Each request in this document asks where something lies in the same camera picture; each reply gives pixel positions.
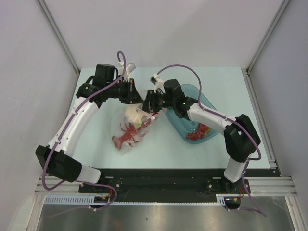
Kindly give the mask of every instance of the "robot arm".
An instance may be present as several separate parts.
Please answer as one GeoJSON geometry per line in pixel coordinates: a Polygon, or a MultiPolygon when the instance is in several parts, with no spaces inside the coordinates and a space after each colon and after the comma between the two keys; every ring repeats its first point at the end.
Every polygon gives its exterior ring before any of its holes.
{"type": "MultiPolygon", "coordinates": [[[[158,77],[152,77],[151,82],[155,85],[162,85],[165,93],[155,90],[148,91],[142,109],[151,113],[158,112],[162,108],[172,108],[179,118],[196,121],[218,131],[225,137],[226,149],[230,156],[224,179],[229,186],[238,183],[249,156],[256,150],[246,134],[232,122],[216,115],[217,111],[206,106],[205,110],[199,106],[196,99],[185,97],[177,80],[171,79],[163,82],[158,77]]],[[[257,145],[260,144],[261,140],[248,116],[228,116],[228,118],[241,124],[257,145]]]]}
{"type": "Polygon", "coordinates": [[[101,175],[99,170],[82,165],[72,158],[84,128],[101,107],[102,103],[109,98],[117,98],[125,104],[143,103],[143,99],[136,90],[134,79],[129,79],[114,84],[81,106],[86,98],[113,82],[115,70],[114,66],[106,64],[97,65],[95,75],[91,76],[86,83],[79,87],[72,111],[67,116],[60,130],[46,147],[40,145],[36,149],[37,158],[42,168],[44,168],[51,148],[55,143],[58,143],[48,164],[47,173],[68,182],[77,180],[96,183],[99,180],[101,175]],[[60,133],[64,130],[65,132],[59,141],[60,133]]]}

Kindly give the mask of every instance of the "metal floor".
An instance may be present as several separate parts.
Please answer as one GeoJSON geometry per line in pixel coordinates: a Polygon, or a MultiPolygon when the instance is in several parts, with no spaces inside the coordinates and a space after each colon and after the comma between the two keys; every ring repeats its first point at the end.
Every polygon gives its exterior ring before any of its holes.
{"type": "MultiPolygon", "coordinates": [[[[73,208],[45,205],[38,231],[292,231],[294,227],[284,197],[258,197],[268,215],[256,212],[227,212],[220,206],[114,205],[92,212],[77,209],[53,218],[47,216],[73,208]]],[[[249,198],[242,207],[252,207],[249,198]]]]}

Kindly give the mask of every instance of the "plastic bag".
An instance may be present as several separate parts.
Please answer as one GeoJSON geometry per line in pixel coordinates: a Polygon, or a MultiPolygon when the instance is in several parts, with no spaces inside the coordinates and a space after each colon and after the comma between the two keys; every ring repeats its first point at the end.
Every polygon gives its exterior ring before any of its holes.
{"type": "Polygon", "coordinates": [[[111,140],[120,154],[124,154],[142,141],[157,115],[141,110],[137,104],[129,104],[119,110],[111,120],[111,140]]]}

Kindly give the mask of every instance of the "tabletop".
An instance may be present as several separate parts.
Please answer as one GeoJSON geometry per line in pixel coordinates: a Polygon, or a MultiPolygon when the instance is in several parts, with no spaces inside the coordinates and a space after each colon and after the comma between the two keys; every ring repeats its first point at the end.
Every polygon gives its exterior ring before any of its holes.
{"type": "MultiPolygon", "coordinates": [[[[135,79],[137,90],[142,92],[152,89],[153,84],[149,79],[160,69],[160,67],[137,67],[130,76],[135,79]]],[[[230,116],[248,115],[260,134],[244,77],[239,67],[195,67],[193,69],[200,76],[202,93],[218,111],[230,116]]],[[[95,68],[83,68],[76,91],[94,73],[95,68]]],[[[192,84],[199,88],[195,75],[184,68],[170,68],[161,73],[160,77],[163,80],[176,78],[180,84],[192,84]]],[[[118,99],[109,99],[102,104],[78,141],[74,154],[76,160],[95,168],[226,168],[229,155],[222,135],[218,134],[201,144],[189,144],[179,136],[163,111],[159,113],[158,119],[150,127],[149,133],[146,134],[142,142],[133,147],[131,151],[120,154],[111,140],[111,121],[115,113],[123,108],[125,105],[121,104],[118,99]]],[[[262,141],[259,147],[262,159],[251,161],[248,168],[269,169],[262,141]]]]}

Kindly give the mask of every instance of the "blue plastic tray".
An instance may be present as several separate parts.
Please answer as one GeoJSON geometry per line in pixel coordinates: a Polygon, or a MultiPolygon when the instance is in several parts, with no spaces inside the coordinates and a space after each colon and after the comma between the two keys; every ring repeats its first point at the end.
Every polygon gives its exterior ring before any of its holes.
{"type": "MultiPolygon", "coordinates": [[[[194,99],[198,99],[199,95],[199,89],[191,84],[183,84],[181,85],[183,92],[185,93],[185,96],[192,97],[194,99]]],[[[216,108],[211,104],[211,102],[203,95],[201,94],[201,103],[205,106],[215,109],[216,108]]],[[[183,140],[185,140],[187,143],[191,144],[199,144],[203,143],[210,138],[216,136],[218,134],[217,131],[211,129],[210,132],[202,139],[197,139],[196,141],[192,141],[186,138],[186,135],[189,132],[197,131],[198,130],[198,122],[194,121],[188,121],[187,119],[180,119],[175,115],[174,111],[172,109],[167,109],[166,116],[175,128],[175,130],[178,132],[178,134],[182,137],[183,140]]]]}

